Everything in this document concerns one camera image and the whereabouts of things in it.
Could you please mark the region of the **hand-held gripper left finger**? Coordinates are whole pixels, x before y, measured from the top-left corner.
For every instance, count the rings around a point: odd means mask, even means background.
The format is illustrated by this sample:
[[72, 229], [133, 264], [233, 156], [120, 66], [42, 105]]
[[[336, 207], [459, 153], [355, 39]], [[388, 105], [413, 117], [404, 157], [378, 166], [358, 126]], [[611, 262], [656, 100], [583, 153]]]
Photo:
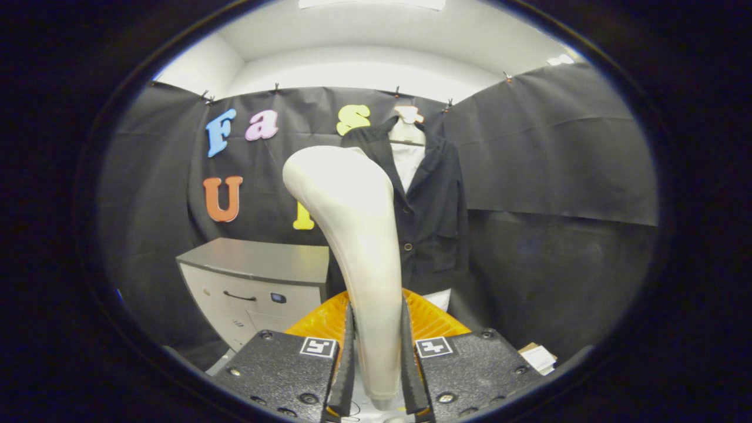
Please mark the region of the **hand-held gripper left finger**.
[[350, 416], [354, 390], [354, 313], [346, 292], [289, 329], [260, 330], [214, 381], [248, 401], [311, 422]]

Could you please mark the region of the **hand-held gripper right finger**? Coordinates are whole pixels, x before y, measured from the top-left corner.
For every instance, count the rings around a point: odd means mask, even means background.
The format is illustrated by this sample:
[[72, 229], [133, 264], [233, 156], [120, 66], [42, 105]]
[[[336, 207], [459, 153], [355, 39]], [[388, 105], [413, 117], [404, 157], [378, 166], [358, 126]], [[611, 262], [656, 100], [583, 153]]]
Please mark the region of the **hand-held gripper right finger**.
[[402, 301], [402, 391], [416, 422], [453, 422], [542, 379], [496, 330], [470, 330], [422, 296]]

